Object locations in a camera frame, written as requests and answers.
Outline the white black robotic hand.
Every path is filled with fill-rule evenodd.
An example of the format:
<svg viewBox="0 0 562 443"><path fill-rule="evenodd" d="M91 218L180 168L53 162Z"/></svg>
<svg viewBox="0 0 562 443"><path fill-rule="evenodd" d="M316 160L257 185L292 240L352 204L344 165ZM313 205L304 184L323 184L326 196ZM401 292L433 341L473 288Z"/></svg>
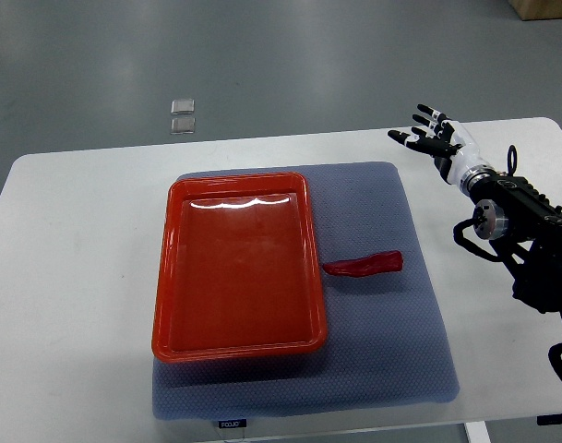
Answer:
<svg viewBox="0 0 562 443"><path fill-rule="evenodd" d="M417 109L420 114L414 114L413 121L418 126L411 133L391 129L388 136L433 158L441 178L468 197L470 182L488 175L492 166L481 157L478 144L461 122L425 104L418 104Z"/></svg>

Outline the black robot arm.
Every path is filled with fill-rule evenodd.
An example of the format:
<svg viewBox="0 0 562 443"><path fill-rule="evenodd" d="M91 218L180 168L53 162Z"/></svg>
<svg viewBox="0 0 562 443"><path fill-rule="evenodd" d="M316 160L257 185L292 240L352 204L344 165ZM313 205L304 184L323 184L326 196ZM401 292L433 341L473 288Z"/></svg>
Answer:
<svg viewBox="0 0 562 443"><path fill-rule="evenodd" d="M504 264L514 279L512 296L542 314L558 313L562 322L562 208L526 178L486 167L473 171L461 190L474 210L453 228L454 241ZM562 343L548 358L562 381Z"/></svg>

